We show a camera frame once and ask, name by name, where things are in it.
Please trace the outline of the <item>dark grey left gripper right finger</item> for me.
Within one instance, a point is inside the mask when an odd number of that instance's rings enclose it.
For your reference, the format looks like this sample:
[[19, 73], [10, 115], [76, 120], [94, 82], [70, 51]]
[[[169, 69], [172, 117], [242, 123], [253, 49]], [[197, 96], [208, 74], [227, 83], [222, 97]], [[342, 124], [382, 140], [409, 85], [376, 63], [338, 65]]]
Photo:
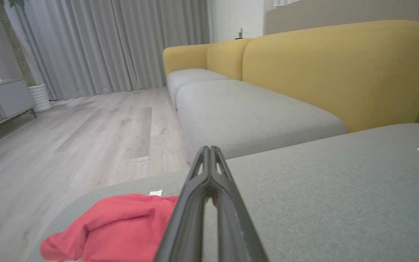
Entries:
[[211, 147], [210, 184], [217, 209], [220, 262], [267, 262], [268, 256], [221, 149]]

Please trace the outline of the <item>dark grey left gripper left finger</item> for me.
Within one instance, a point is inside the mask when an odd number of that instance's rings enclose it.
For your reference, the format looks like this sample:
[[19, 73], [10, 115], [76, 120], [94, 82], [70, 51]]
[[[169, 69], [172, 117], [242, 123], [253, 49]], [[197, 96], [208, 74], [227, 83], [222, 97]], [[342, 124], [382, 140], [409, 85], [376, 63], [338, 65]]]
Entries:
[[210, 148], [202, 147], [184, 181], [155, 262], [201, 262]]

